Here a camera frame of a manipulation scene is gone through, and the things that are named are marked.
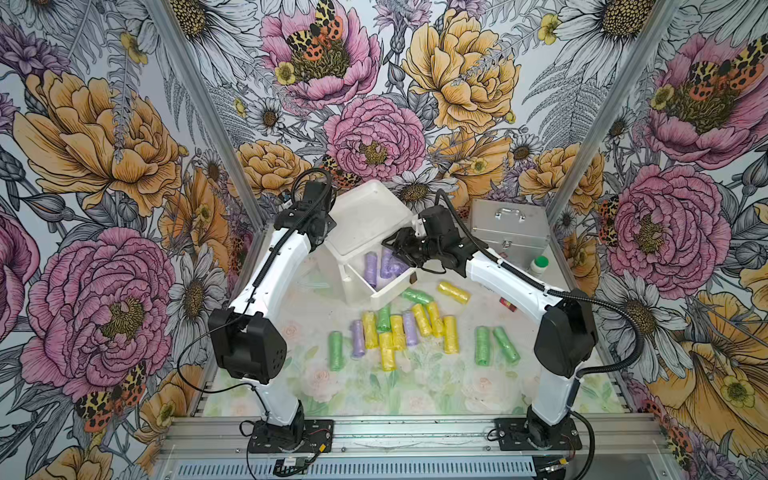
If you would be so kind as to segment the purple bag roll front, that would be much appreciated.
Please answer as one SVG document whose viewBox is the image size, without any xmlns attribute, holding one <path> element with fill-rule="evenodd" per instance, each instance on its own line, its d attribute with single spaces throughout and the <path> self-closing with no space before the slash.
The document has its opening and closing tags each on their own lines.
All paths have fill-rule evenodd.
<svg viewBox="0 0 768 480">
<path fill-rule="evenodd" d="M 398 277 L 402 275 L 404 272 L 406 272 L 408 269 L 410 269 L 410 266 L 406 264 L 405 262 L 393 257 L 390 260 L 389 264 L 389 273 L 393 277 Z"/>
</svg>

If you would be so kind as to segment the purple bag roll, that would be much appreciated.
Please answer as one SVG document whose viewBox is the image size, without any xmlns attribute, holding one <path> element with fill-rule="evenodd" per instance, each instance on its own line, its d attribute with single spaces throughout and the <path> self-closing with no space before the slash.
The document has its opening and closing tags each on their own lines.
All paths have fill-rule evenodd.
<svg viewBox="0 0 768 480">
<path fill-rule="evenodd" d="M 365 254 L 363 278 L 371 288 L 373 288 L 374 290 L 377 289 L 378 255 L 375 252 L 367 252 Z"/>
<path fill-rule="evenodd" d="M 352 353 L 355 359 L 362 358 L 366 354 L 365 337 L 361 320 L 354 320 L 350 325 L 352 336 Z"/>
<path fill-rule="evenodd" d="M 408 347 L 419 344 L 419 330 L 412 311 L 406 311 L 403 314 L 403 328 L 405 333 L 405 342 Z"/>
<path fill-rule="evenodd" d="M 392 250 L 388 247 L 383 247 L 381 252 L 380 263 L 380 277 L 383 279 L 390 279 L 393 276 L 389 273 L 389 264 L 392 259 Z"/>
<path fill-rule="evenodd" d="M 404 272 L 406 272 L 408 269 L 410 269 L 410 266 L 406 264 L 405 262 L 393 257 L 390 260 L 389 264 L 389 273 L 393 277 L 398 277 L 402 275 Z"/>
</svg>

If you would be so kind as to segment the purple bag roll back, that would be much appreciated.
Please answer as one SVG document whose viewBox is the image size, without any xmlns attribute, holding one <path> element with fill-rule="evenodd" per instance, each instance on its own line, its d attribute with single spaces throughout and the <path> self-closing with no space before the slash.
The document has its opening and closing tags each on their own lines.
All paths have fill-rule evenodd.
<svg viewBox="0 0 768 480">
<path fill-rule="evenodd" d="M 374 290 L 377 289 L 378 255 L 375 252 L 367 252 L 365 254 L 363 278 L 371 288 L 373 288 Z"/>
</svg>

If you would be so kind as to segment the white plastic drawer cabinet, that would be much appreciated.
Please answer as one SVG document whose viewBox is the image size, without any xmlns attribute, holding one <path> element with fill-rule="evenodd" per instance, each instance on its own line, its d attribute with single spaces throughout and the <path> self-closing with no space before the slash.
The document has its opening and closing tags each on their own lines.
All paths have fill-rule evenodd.
<svg viewBox="0 0 768 480">
<path fill-rule="evenodd" d="M 317 263 L 331 287 L 342 296 L 341 266 L 350 258 L 408 226 L 413 212 L 383 183 L 370 180 L 341 195 L 330 211 L 336 222 L 317 249 Z"/>
</svg>

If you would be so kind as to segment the white top drawer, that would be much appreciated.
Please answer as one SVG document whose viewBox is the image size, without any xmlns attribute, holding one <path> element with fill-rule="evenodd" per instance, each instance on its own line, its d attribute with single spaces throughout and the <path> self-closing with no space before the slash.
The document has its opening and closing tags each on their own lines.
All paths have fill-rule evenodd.
<svg viewBox="0 0 768 480">
<path fill-rule="evenodd" d="M 386 246 L 374 245 L 341 266 L 342 297 L 351 306 L 378 310 L 396 300 L 418 280 L 415 268 Z"/>
</svg>

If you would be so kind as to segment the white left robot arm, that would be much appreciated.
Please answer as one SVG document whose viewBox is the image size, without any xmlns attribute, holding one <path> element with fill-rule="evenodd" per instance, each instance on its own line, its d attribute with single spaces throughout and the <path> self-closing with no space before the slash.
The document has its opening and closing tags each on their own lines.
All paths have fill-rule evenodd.
<svg viewBox="0 0 768 480">
<path fill-rule="evenodd" d="M 288 346 L 275 321 L 299 266 L 335 227 L 330 217 L 334 188 L 330 180 L 311 179 L 291 196 L 289 208 L 275 218 L 265 256 L 248 284 L 208 321 L 217 366 L 252 390 L 261 404 L 261 418 L 246 435 L 249 454 L 307 446 L 301 401 L 279 377 Z"/>
</svg>

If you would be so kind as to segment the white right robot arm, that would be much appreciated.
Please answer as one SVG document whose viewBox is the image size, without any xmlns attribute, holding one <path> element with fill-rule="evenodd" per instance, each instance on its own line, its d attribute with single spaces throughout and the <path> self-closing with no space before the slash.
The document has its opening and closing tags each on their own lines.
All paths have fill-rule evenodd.
<svg viewBox="0 0 768 480">
<path fill-rule="evenodd" d="M 637 322 L 611 302 L 591 298 L 580 290 L 558 290 L 513 266 L 474 237 L 451 206 L 427 208 L 382 244 L 410 267 L 421 269 L 431 260 L 438 261 L 444 269 L 511 301 L 535 322 L 538 331 L 533 350 L 542 372 L 519 435 L 534 449 L 551 449 L 570 432 L 573 405 L 585 376 L 622 370 L 643 353 L 645 342 L 637 338 L 624 359 L 587 366 L 598 342 L 595 307 L 618 314 L 635 334 L 640 332 Z"/>
</svg>

